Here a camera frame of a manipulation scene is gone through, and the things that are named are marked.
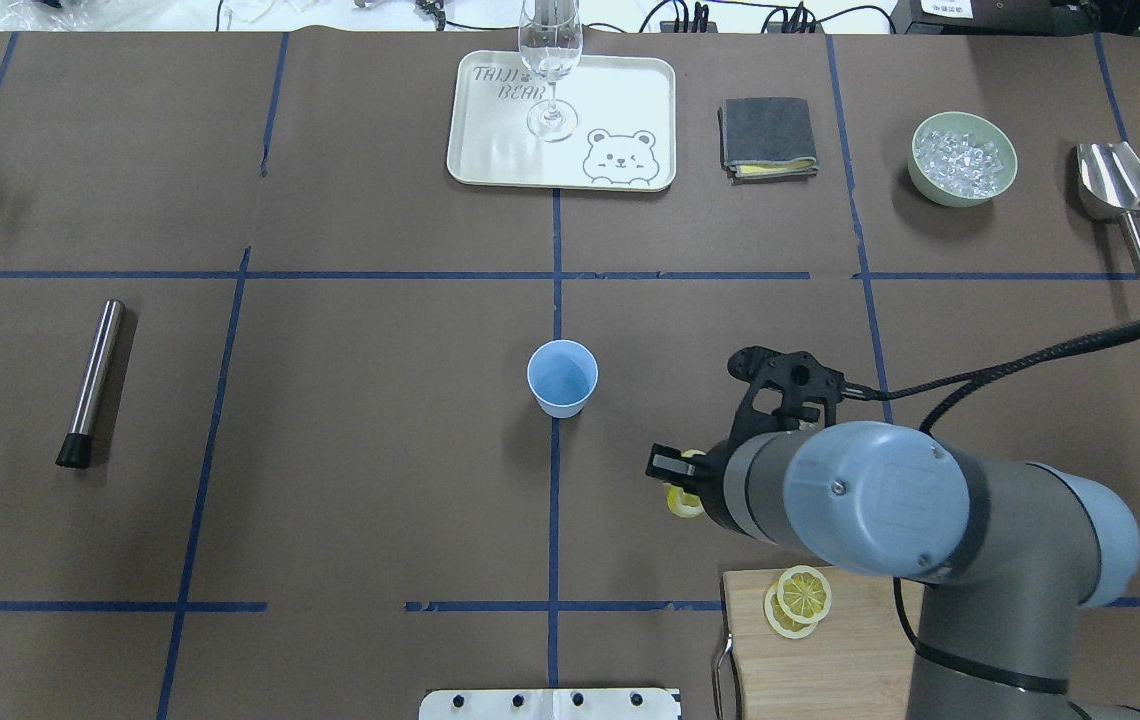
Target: black device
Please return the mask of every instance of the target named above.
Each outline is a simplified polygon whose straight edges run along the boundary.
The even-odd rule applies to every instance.
[[[904,35],[1054,34],[1050,0],[899,0],[890,17]]]

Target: bear cartoon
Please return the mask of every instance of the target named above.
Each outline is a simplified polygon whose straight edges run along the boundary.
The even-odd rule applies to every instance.
[[[658,177],[654,159],[654,133],[610,134],[603,129],[588,132],[588,156],[583,172],[593,185],[648,186]]]

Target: wine glass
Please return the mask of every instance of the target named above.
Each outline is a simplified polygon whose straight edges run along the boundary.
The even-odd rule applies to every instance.
[[[521,0],[518,26],[521,62],[536,77],[548,83],[548,97],[526,114],[526,126],[539,140],[565,140],[579,124],[579,114],[557,100],[557,80],[570,74],[583,55],[579,0]]]

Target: gray cloth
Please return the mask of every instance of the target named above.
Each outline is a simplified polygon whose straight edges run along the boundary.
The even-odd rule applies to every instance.
[[[720,118],[720,164],[740,179],[819,172],[809,105],[800,97],[726,100]]]

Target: black cable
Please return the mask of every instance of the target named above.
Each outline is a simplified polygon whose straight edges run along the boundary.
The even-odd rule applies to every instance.
[[[951,395],[945,396],[939,404],[935,406],[935,409],[930,414],[926,415],[926,419],[921,420],[921,428],[919,429],[926,434],[930,434],[930,429],[935,427],[935,423],[944,414],[953,409],[958,402],[966,400],[977,388],[1004,378],[1007,375],[1012,375],[1019,370],[1027,370],[1033,365],[1049,363],[1050,360],[1062,360],[1065,357],[1084,355],[1088,352],[1096,352],[1097,350],[1126,345],[1127,342],[1137,339],[1140,339],[1140,320],[1134,320],[1132,324],[1117,325],[1117,327],[1106,329],[1106,332],[1083,334],[1081,337],[1060,342],[1059,345],[1039,350],[1031,355],[1019,357],[1018,360],[1012,360],[1010,363],[999,365],[996,368],[991,369],[991,373],[978,375],[978,377],[963,384],[962,387],[954,388]]]
[[[846,13],[855,13],[855,10],[876,10],[877,13],[880,13],[882,17],[886,18],[886,23],[890,24],[890,35],[898,35],[898,30],[894,27],[894,21],[890,19],[890,14],[886,13],[880,5],[855,5],[853,8],[846,8],[840,13],[832,13],[829,17],[816,21],[816,23],[823,24],[832,18],[841,17],[841,15],[845,15]]]
[[[742,5],[744,8],[781,8],[782,5],[774,3],[740,3],[739,0],[703,0],[705,3],[718,5]]]
[[[690,6],[685,5],[685,0],[658,0],[658,3],[651,8],[651,13],[646,13],[646,18],[642,21],[642,27],[640,27],[637,32],[646,32],[646,26],[651,22],[651,18],[654,17],[654,14],[657,14],[663,5],[668,3],[671,3],[671,9],[675,11],[675,18],[671,22],[674,22],[676,26],[681,25],[681,8],[685,8],[685,17],[689,19]]]
[[[907,641],[917,647],[917,633],[912,632],[912,623],[909,623],[907,611],[903,607],[903,580],[898,578],[894,578],[894,611],[899,615],[899,628],[903,628]]]
[[[779,8],[775,8],[774,10],[771,10],[771,13],[766,15],[766,19],[762,21],[762,34],[763,35],[765,35],[765,33],[769,31],[769,21],[774,19],[775,13],[783,13],[784,17],[788,17],[788,10],[785,8],[782,8],[782,6],[780,6]]]
[[[454,22],[454,21],[446,21],[446,24],[447,24],[447,26],[450,26],[450,27],[457,27],[457,28],[516,28],[516,26],[506,26],[506,27],[479,27],[479,26],[465,26],[465,24],[464,24],[464,23],[456,23],[456,22]]]
[[[1068,342],[1076,342],[1078,339],[1082,339],[1082,338],[1073,338],[1073,339],[1070,339]],[[992,366],[990,366],[990,368],[983,368],[980,370],[971,370],[970,373],[959,373],[959,374],[955,374],[955,375],[950,375],[946,378],[939,378],[937,381],[931,381],[931,382],[928,382],[928,383],[919,384],[919,386],[912,386],[912,387],[907,387],[907,388],[896,388],[896,391],[891,391],[891,392],[882,392],[882,391],[880,391],[880,388],[863,386],[863,384],[858,384],[858,383],[846,383],[845,384],[846,391],[842,394],[845,396],[849,398],[850,400],[876,400],[876,401],[882,401],[882,402],[890,401],[890,400],[899,400],[899,398],[910,396],[910,395],[918,395],[918,393],[931,391],[931,388],[939,388],[939,387],[944,387],[944,386],[950,386],[950,384],[958,384],[958,383],[962,383],[962,382],[974,381],[976,378],[983,377],[983,375],[987,375],[987,374],[992,374],[992,373],[997,373],[997,370],[1000,370],[1001,368],[1004,368],[1004,366],[1007,366],[1007,365],[1010,365],[1010,363],[992,365]]]
[[[793,17],[788,19],[785,24],[784,32],[798,33],[806,32],[807,19],[809,18],[809,10],[806,9],[806,3],[803,1],[797,5],[797,13],[793,13]]]

